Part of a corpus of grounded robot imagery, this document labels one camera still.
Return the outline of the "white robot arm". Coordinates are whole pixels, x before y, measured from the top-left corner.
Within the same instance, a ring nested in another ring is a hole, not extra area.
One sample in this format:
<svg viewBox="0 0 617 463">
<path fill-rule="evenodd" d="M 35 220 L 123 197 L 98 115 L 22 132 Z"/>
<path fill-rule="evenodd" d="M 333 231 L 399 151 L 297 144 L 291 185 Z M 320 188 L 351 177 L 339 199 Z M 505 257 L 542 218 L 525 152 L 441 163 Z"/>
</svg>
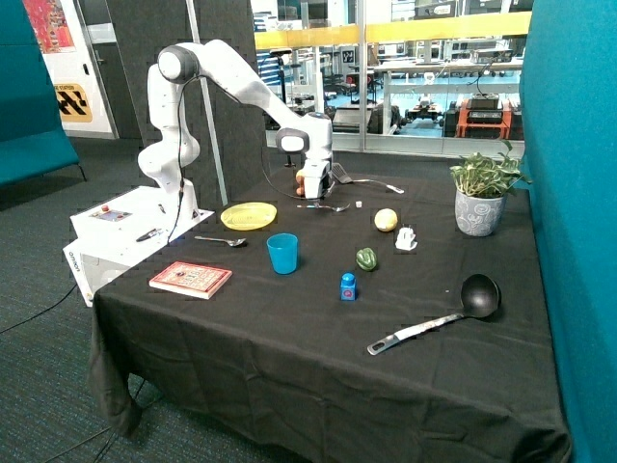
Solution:
<svg viewBox="0 0 617 463">
<path fill-rule="evenodd" d="M 186 126 L 182 91 L 192 80 L 209 78 L 233 100 L 265 111 L 280 126 L 277 148 L 283 153 L 303 154 L 304 197 L 320 200 L 332 188 L 333 128 L 328 116 L 294 113 L 261 80 L 249 64 L 227 43 L 183 42 L 164 48 L 148 70 L 148 110 L 162 140 L 145 148 L 138 157 L 140 169 L 176 202 L 178 194 L 192 202 L 189 181 L 182 168 L 200 154 L 197 140 Z"/>
</svg>

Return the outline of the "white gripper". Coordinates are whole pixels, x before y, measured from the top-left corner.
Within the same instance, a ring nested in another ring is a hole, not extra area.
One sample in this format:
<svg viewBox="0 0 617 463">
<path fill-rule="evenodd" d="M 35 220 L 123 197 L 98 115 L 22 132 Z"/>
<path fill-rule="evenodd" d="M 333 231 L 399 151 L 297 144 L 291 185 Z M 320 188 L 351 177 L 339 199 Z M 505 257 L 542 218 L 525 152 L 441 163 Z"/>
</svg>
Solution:
<svg viewBox="0 0 617 463">
<path fill-rule="evenodd" d="M 304 168 L 304 195 L 307 199 L 328 197 L 334 188 L 332 161 L 308 159 Z"/>
</svg>

